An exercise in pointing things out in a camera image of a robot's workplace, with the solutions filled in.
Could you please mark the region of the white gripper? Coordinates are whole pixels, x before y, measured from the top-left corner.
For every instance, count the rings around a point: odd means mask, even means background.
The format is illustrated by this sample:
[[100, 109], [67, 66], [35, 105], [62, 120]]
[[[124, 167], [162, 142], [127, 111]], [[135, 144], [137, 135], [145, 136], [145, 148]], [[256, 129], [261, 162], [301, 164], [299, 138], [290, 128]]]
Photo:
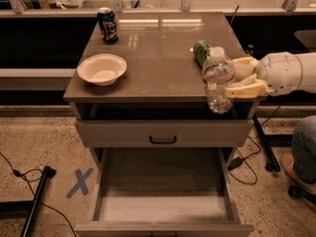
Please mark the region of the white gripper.
[[224, 91], [227, 98], [250, 99], [265, 96], [267, 85], [270, 96], [287, 95], [298, 89], [302, 79], [301, 63], [289, 52], [270, 53], [260, 61], [252, 56], [235, 58], [233, 64], [237, 81], [251, 76], [254, 71], [261, 80], [247, 85], [237, 83], [227, 86]]

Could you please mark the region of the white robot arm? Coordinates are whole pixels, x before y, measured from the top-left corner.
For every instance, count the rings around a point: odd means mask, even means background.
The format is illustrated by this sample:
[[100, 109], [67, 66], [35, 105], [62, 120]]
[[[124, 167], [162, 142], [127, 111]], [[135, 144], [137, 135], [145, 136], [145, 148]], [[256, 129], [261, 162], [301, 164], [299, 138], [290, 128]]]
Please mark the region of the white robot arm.
[[316, 92], [316, 53], [270, 53], [262, 59], [233, 60], [236, 81], [225, 89], [228, 98], [282, 96], [293, 91]]

